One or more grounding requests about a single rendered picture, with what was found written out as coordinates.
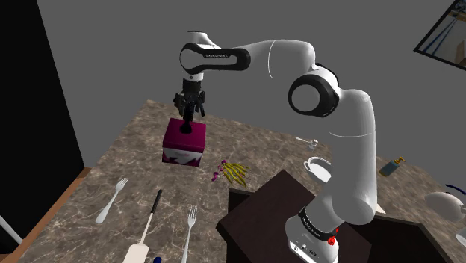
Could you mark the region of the magenta tissue box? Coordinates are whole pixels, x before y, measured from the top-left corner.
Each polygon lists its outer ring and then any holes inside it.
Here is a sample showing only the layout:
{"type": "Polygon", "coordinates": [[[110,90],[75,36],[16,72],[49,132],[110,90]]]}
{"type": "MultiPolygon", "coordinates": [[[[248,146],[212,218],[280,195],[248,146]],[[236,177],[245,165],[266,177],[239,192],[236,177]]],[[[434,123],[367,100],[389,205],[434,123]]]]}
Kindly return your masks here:
{"type": "Polygon", "coordinates": [[[191,133],[180,132],[184,120],[170,118],[162,143],[162,161],[198,167],[205,150],[206,125],[190,122],[191,133]]]}

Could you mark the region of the yellow and purple flower bunch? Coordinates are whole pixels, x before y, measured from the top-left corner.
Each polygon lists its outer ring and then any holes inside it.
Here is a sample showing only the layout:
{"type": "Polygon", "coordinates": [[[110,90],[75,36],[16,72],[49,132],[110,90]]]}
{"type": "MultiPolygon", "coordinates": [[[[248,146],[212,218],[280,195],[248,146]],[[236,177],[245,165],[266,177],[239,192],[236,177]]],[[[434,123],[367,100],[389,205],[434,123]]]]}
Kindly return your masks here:
{"type": "Polygon", "coordinates": [[[215,182],[220,176],[223,176],[230,184],[237,182],[239,185],[246,187],[245,177],[248,174],[248,166],[222,160],[221,163],[217,166],[217,171],[213,172],[211,181],[215,182]]]}

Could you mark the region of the small silver fork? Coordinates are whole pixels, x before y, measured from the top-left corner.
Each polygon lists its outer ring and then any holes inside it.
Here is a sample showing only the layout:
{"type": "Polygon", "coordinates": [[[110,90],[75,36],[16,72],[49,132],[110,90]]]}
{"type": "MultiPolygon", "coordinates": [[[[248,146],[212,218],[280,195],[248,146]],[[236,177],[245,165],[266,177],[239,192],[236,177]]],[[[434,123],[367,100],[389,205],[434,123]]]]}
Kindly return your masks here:
{"type": "Polygon", "coordinates": [[[96,218],[95,223],[100,224],[100,223],[104,222],[104,220],[107,217],[108,212],[109,212],[114,200],[116,199],[118,193],[125,187],[125,184],[128,182],[128,180],[129,180],[129,178],[123,178],[116,184],[114,195],[111,197],[110,201],[107,203],[107,205],[99,213],[98,217],[96,218]]]}

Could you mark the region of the large silver fork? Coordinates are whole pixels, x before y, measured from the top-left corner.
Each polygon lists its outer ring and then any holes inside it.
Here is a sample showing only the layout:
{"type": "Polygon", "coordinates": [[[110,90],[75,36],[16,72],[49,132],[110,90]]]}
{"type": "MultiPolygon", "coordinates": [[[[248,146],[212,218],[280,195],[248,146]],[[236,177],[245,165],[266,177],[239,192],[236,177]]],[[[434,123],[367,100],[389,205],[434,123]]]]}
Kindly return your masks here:
{"type": "Polygon", "coordinates": [[[189,242],[190,242],[190,233],[193,225],[196,222],[196,215],[197,215],[197,206],[192,205],[190,207],[188,216],[187,216],[187,224],[188,224],[188,233],[186,237],[186,241],[184,244],[184,250],[181,258],[181,263],[187,263],[187,255],[188,255],[188,250],[189,250],[189,242]]]}

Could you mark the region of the dark robot stand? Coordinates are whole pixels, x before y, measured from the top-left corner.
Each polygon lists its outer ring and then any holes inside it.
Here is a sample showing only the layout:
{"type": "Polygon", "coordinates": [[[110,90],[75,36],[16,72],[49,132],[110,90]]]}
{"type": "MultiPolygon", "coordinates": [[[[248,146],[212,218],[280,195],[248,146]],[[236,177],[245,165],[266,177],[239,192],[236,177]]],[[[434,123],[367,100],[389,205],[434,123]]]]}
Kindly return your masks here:
{"type": "MultiPolygon", "coordinates": [[[[294,254],[285,222],[314,195],[285,170],[256,192],[229,189],[229,212],[216,226],[226,263],[305,263],[294,254]]],[[[375,216],[340,226],[338,263],[454,263],[420,223],[375,216]]]]}

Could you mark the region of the white cup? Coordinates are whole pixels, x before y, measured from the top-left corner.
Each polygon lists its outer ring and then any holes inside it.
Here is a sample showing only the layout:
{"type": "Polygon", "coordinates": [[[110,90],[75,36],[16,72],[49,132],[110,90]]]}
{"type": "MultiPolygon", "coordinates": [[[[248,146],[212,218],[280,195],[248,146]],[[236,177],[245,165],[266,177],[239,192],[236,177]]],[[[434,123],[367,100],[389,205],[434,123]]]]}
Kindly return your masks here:
{"type": "Polygon", "coordinates": [[[303,165],[307,174],[320,185],[326,184],[332,176],[332,165],[326,159],[310,157],[303,165]]]}

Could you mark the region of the blue soap dispenser bottle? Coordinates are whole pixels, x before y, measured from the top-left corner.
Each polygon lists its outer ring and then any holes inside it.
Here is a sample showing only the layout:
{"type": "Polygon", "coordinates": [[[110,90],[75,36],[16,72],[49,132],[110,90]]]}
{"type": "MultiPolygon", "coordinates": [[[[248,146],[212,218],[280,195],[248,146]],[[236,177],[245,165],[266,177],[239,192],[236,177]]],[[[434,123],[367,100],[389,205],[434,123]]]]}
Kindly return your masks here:
{"type": "Polygon", "coordinates": [[[379,174],[385,177],[390,176],[401,165],[402,161],[405,162],[406,160],[400,156],[398,159],[388,162],[379,170],[379,174]]]}

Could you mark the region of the white rod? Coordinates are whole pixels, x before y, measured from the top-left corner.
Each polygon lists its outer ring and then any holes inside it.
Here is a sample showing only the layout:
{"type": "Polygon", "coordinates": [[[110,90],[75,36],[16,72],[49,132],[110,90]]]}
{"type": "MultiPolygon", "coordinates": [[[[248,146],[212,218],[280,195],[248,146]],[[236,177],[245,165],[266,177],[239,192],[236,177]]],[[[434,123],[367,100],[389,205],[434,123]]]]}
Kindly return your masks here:
{"type": "Polygon", "coordinates": [[[0,215],[0,226],[9,234],[10,237],[17,243],[21,244],[23,239],[18,235],[18,233],[11,227],[11,225],[0,215]]]}

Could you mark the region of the framed wall picture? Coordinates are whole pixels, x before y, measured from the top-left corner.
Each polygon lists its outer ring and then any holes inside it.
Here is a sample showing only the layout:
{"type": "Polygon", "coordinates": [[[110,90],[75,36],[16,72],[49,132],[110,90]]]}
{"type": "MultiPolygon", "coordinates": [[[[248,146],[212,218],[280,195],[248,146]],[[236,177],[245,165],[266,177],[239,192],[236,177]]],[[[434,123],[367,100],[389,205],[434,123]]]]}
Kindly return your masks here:
{"type": "Polygon", "coordinates": [[[454,0],[414,52],[466,71],[466,0],[454,0]]]}

